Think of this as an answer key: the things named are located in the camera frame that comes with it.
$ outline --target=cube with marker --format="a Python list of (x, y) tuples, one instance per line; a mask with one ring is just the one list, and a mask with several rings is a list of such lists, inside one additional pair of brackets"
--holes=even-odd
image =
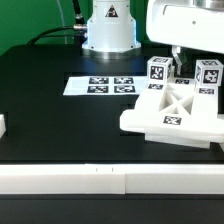
[(166, 83), (171, 77), (173, 58), (152, 57), (148, 61), (148, 78), (150, 83)]
[(200, 86), (221, 86), (223, 64), (219, 60), (197, 60), (196, 84)]

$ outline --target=white plastic part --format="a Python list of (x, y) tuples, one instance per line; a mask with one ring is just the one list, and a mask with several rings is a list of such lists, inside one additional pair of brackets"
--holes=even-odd
[(6, 128), (5, 128), (4, 115), (0, 114), (0, 138), (5, 133), (5, 131), (6, 131)]
[(85, 50), (125, 52), (140, 48), (136, 41), (136, 21), (130, 14), (130, 0), (94, 0), (93, 14), (88, 20)]
[(217, 116), (219, 83), (200, 86), (195, 85), (194, 79), (174, 77), (166, 81), (158, 84), (149, 79), (135, 108), (121, 115), (120, 128), (145, 133), (148, 141), (201, 148), (216, 142), (223, 148), (224, 117)]
[(223, 185), (223, 165), (0, 166), (0, 194), (224, 194)]
[(224, 12), (195, 7), (190, 0), (150, 0), (147, 35), (151, 41), (224, 53)]

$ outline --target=black table surface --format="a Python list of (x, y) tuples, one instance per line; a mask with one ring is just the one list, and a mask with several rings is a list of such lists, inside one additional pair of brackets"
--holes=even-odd
[[(103, 61), (73, 46), (16, 46), (0, 57), (0, 113), (7, 132), (0, 164), (223, 164), (218, 144), (199, 149), (145, 142), (121, 131), (119, 117), (137, 96), (63, 96), (71, 76), (145, 75), (142, 56)], [(220, 88), (219, 112), (223, 113)], [(0, 195), (1, 223), (222, 223), (220, 195)]]
[(74, 46), (11, 48), (0, 57), (0, 113), (7, 126), (0, 163), (223, 163), (215, 143), (208, 150), (146, 142), (144, 134), (120, 130), (121, 113), (138, 96), (63, 96), (71, 76), (142, 76), (151, 56), (168, 54), (168, 48), (151, 48), (138, 57), (99, 60)]

